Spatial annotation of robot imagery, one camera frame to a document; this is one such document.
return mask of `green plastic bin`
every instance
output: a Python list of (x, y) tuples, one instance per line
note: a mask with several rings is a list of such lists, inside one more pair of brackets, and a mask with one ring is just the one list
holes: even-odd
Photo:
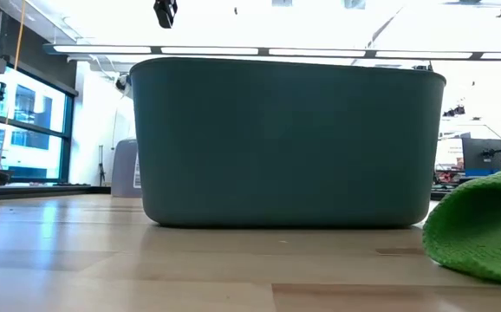
[(388, 227), (427, 214), (445, 78), (159, 58), (131, 70), (145, 212), (180, 227)]

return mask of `green microfiber towel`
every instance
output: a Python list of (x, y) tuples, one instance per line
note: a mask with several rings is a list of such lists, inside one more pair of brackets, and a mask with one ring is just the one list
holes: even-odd
[(424, 225), (424, 248), (447, 268), (501, 283), (501, 172), (445, 196)]

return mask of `rope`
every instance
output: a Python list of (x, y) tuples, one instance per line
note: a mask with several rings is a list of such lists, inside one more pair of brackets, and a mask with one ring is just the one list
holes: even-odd
[[(17, 65), (19, 65), (19, 51), (22, 48), (22, 37), (23, 37), (23, 24), (25, 21), (25, 6), (26, 6), (27, 0), (22, 1), (22, 18), (21, 22), (19, 24), (19, 36), (17, 37), (17, 48), (16, 48), (16, 63), (14, 64), (14, 70), (17, 70)], [(4, 123), (5, 127), (8, 126), (8, 121), (10, 120), (10, 110), (6, 110), (6, 122)], [(3, 136), (2, 136), (2, 147), (3, 143), (6, 139), (6, 132), (4, 131)], [(2, 154), (3, 154), (3, 149), (0, 149), (0, 169), (2, 169)]]

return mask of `equipment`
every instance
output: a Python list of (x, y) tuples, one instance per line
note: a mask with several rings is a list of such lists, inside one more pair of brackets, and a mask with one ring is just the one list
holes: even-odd
[(98, 146), (98, 170), (101, 179), (100, 186), (106, 182), (106, 173), (104, 172), (104, 146)]
[(120, 198), (142, 196), (136, 139), (121, 140), (115, 148), (112, 196)]
[(501, 171), (501, 140), (462, 139), (466, 177), (483, 177)]
[(462, 114), (466, 114), (465, 107), (462, 105), (457, 105), (455, 108), (443, 112), (443, 117), (454, 117), (455, 115)]
[(156, 0), (154, 3), (154, 12), (156, 12), (160, 27), (170, 29), (173, 26), (173, 18), (178, 13), (177, 1)]
[(366, 0), (342, 0), (345, 9), (366, 9)]

